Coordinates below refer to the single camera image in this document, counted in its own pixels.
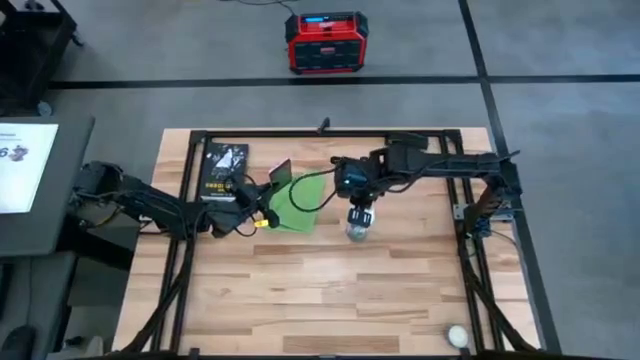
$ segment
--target yellow tag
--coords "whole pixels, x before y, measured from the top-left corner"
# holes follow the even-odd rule
[[[256,227],[267,227],[269,226],[269,220],[258,220],[253,223]]]

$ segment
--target wooden table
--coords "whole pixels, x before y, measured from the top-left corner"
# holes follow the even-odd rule
[[[190,131],[165,130],[154,187],[178,195]],[[465,153],[491,150],[484,128],[461,132]],[[383,146],[381,138],[216,141],[250,144],[248,173],[258,183],[287,157],[294,173],[304,173],[330,168],[330,156],[366,156]],[[431,145],[431,152],[439,152],[437,144]],[[477,199],[484,183],[472,185]],[[327,178],[325,195],[332,190]],[[456,354],[445,340],[446,328],[470,327],[445,180],[421,179],[403,194],[381,198],[376,222],[362,244],[344,234],[348,206],[344,199],[331,201],[319,212],[311,235],[259,230],[252,238],[231,234],[214,239],[202,234],[180,352],[199,347],[201,354]],[[518,252],[508,239],[511,225],[493,228],[506,235],[485,240],[497,303],[524,338],[538,346]],[[140,237],[114,349],[126,345],[155,308],[168,243],[163,236]],[[168,320],[163,348],[171,315]]]

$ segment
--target book cover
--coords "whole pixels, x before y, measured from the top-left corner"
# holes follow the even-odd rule
[[[57,124],[0,123],[0,214],[31,211]]]
[[[222,144],[214,141],[205,147],[200,179],[200,199],[204,201],[233,201],[235,197],[225,189],[230,177],[244,182],[243,174],[247,170],[249,145]]]

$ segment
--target concrete floor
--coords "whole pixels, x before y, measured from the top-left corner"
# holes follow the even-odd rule
[[[63,0],[87,41],[61,81],[291,77],[277,5]],[[637,0],[469,0],[490,75],[640,73]],[[453,0],[302,0],[297,12],[370,19],[358,76],[472,75]],[[494,85],[563,351],[636,358],[640,335],[640,84]],[[167,127],[486,126],[478,85],[51,91],[94,115],[87,159],[149,179]]]

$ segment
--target portable power station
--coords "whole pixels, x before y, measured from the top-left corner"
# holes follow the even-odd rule
[[[354,72],[364,65],[369,27],[359,11],[291,15],[285,31],[296,74]]]

